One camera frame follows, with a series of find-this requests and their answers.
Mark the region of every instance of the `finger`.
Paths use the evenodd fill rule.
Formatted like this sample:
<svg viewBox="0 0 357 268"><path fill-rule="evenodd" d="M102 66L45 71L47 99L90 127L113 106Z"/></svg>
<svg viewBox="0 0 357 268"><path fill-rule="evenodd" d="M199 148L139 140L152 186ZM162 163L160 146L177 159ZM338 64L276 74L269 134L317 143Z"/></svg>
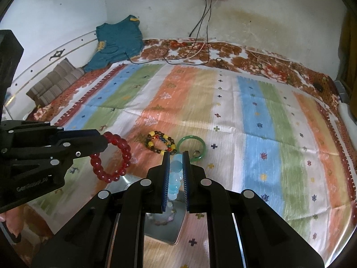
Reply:
<svg viewBox="0 0 357 268"><path fill-rule="evenodd" d="M0 214L0 222L6 221L6 213Z"/></svg>
<svg viewBox="0 0 357 268"><path fill-rule="evenodd" d="M14 209L6 212L6 226L9 232L16 237L21 233L24 228L24 206L15 207Z"/></svg>

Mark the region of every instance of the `bracelet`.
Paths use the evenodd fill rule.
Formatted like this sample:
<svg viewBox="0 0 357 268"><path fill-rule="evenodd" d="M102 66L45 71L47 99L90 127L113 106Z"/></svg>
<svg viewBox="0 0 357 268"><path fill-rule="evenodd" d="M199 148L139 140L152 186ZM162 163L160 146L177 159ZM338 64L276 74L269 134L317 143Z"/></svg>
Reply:
<svg viewBox="0 0 357 268"><path fill-rule="evenodd" d="M167 146L166 150L161 150L155 147L154 143L151 141L152 139L160 139L162 142L164 142ZM165 151L170 152L171 155L175 155L177 152L175 141L169 137L168 135L160 132L160 131L151 131L147 135L147 139L145 141L145 146L150 149L152 152L159 153L161 155L164 155Z"/></svg>
<svg viewBox="0 0 357 268"><path fill-rule="evenodd" d="M108 140L108 143L112 143L122 152L123 163L120 168L118 168L113 174L106 173L102 166L102 161L99 158L100 153L95 153L90 155L90 164L93 166L93 172L97 175L99 180L103 180L106 183L110 183L112 181L117 182L121 176L126 175L126 168L130 166L130 146L125 139L121 138L117 134L112 134L111 132L105 132L103 134L104 137Z"/></svg>
<svg viewBox="0 0 357 268"><path fill-rule="evenodd" d="M207 151L207 148L206 148L206 143L204 142L204 140L198 136L194 136L194 135L188 135L188 136L185 136L183 138L180 139L180 141L177 143L177 150L178 152L180 153L180 145L185 141L185 140L188 140L188 139L195 139L195 140L198 140L199 142L202 143L203 145L203 151L200 152L198 150L196 150L194 153L193 153L193 157L190 158L190 162L195 162L195 161L198 161L200 160L201 158L203 158L205 155L206 155L206 151Z"/></svg>

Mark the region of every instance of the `brown curtain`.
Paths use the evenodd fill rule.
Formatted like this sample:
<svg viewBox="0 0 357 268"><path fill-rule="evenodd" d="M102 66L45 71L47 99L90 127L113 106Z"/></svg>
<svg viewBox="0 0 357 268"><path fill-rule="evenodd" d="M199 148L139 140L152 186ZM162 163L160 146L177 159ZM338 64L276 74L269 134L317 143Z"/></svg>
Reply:
<svg viewBox="0 0 357 268"><path fill-rule="evenodd" d="M341 51L348 57L346 74L341 79L350 96L350 109L357 117L357 19L348 13L341 33Z"/></svg>

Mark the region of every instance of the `teal cloth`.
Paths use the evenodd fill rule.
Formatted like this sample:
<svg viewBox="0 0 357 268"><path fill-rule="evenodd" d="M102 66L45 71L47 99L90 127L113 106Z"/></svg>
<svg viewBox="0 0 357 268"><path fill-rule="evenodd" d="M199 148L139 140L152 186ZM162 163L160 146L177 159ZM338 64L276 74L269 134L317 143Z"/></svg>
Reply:
<svg viewBox="0 0 357 268"><path fill-rule="evenodd" d="M98 41L104 41L105 47L96 52L84 71L92 71L106 67L110 63L127 60L127 56L139 55L144 48L139 21L131 21L135 16L129 15L117 24L104 23L98 26L96 34Z"/></svg>

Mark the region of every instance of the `red beaded bracelet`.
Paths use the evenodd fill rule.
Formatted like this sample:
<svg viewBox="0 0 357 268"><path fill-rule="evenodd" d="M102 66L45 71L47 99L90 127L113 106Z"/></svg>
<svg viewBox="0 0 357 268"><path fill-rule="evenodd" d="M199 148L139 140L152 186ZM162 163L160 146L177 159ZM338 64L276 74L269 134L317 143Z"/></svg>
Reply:
<svg viewBox="0 0 357 268"><path fill-rule="evenodd" d="M97 175L99 180L103 180L106 183L110 183L112 181L117 182L120 178L120 176L126 175L126 168L130 166L130 158L131 158L131 153L130 153L130 146L128 142L126 142L125 139L121 138L117 134L112 134L111 132L105 132L103 134L104 137L108 140L108 143L112 143L115 146L118 146L118 148L121 150L122 157L123 157L123 163L121 165L121 168L116 170L114 174L109 174L104 171L104 168L102 166L102 161L99 158L100 153L95 153L90 155L90 164L93 166L93 172L95 175Z"/></svg>

